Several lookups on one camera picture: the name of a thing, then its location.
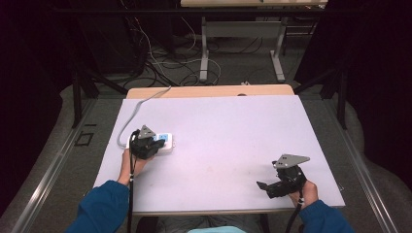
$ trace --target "table leg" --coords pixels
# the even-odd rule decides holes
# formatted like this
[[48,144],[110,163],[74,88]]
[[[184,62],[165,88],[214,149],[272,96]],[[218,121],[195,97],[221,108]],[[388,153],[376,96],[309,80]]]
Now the table leg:
[[279,28],[279,31],[278,31],[278,37],[276,40],[276,49],[270,51],[270,55],[271,55],[272,62],[273,62],[273,68],[275,69],[276,79],[278,80],[279,83],[285,82],[285,76],[282,70],[281,62],[279,61],[279,54],[282,49],[282,43],[285,37],[285,31],[286,31],[287,25],[288,25],[288,18],[283,17],[281,21],[281,27]]
[[200,77],[201,82],[207,80],[207,68],[209,63],[209,52],[207,50],[207,36],[206,36],[206,18],[202,18],[202,61],[200,63]]

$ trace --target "white cable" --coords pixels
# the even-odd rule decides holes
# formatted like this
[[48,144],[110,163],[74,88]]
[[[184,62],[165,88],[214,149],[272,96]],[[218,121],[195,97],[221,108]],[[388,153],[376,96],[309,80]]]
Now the white cable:
[[193,45],[191,45],[190,48],[188,48],[188,50],[193,49],[193,47],[196,45],[196,33],[194,33],[193,28],[191,28],[191,26],[189,25],[189,23],[182,17],[182,20],[186,23],[186,25],[188,26],[188,28],[191,31],[191,35],[193,36]]
[[154,63],[158,65],[158,68],[160,68],[161,74],[163,74],[164,77],[166,77],[167,79],[169,79],[169,78],[164,74],[163,69],[161,69],[161,65],[157,62],[157,60],[156,60],[155,57],[153,56],[153,54],[152,54],[151,40],[149,39],[149,36],[145,33],[145,31],[143,31],[142,26],[140,26],[140,23],[139,23],[139,29],[140,29],[140,32],[142,32],[143,35],[145,35],[146,39],[148,40],[148,44],[149,44],[149,54],[151,55],[151,58],[154,60]]
[[119,133],[119,135],[118,135],[117,141],[118,141],[118,146],[119,146],[119,147],[121,147],[122,149],[125,149],[125,148],[126,148],[126,144],[123,144],[123,143],[120,141],[120,137],[121,137],[121,134],[123,133],[124,129],[125,129],[125,128],[127,127],[127,125],[130,123],[130,121],[133,120],[134,117],[136,116],[136,114],[139,112],[140,106],[141,106],[143,103],[145,103],[146,101],[148,101],[148,100],[152,99],[153,97],[157,96],[158,94],[165,93],[165,92],[169,91],[171,87],[172,87],[172,86],[169,86],[169,87],[167,87],[167,89],[161,90],[161,91],[157,92],[156,94],[152,95],[151,97],[149,97],[149,98],[147,98],[147,99],[144,99],[144,100],[141,100],[141,101],[139,101],[139,102],[136,104],[136,106],[134,107],[134,111],[133,111],[133,113],[131,114],[130,119],[129,119],[129,120],[124,124],[124,126],[121,128],[120,133]]

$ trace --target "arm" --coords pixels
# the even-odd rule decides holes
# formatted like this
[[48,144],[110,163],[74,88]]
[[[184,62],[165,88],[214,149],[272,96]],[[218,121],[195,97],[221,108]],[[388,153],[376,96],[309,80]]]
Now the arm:
[[[319,200],[318,189],[314,183],[307,181],[302,191],[304,204],[299,215],[305,225],[303,232],[355,232],[338,210]],[[290,194],[290,198],[296,206],[299,193]]]
[[[115,232],[123,223],[128,209],[130,173],[129,150],[122,155],[119,178],[94,188],[80,203],[76,220],[66,232]],[[135,176],[149,160],[137,159]]]

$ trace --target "light blue pants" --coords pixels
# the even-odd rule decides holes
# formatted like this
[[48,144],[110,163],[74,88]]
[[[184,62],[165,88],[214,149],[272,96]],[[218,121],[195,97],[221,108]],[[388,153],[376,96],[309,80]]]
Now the light blue pants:
[[235,226],[245,232],[262,233],[259,215],[160,216],[156,233],[187,233],[192,229]]

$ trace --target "person's right hand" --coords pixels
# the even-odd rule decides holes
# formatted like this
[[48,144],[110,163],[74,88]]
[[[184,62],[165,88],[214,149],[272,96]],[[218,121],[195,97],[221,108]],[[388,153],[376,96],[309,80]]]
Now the person's right hand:
[[[316,202],[317,200],[319,200],[318,188],[316,187],[314,183],[310,181],[306,181],[305,185],[303,186],[302,192],[303,192],[303,198],[304,198],[302,209]],[[297,191],[294,193],[290,193],[289,197],[291,198],[294,206],[296,207],[297,202],[299,200],[299,192]]]
[[[145,165],[154,159],[155,157],[152,156],[149,159],[140,159],[136,158],[136,156],[133,155],[133,166],[134,166],[134,176],[139,175],[140,172],[142,172],[143,168]],[[121,158],[121,167],[120,167],[120,174],[118,178],[118,183],[122,183],[126,186],[128,186],[130,181],[130,150],[125,149]]]

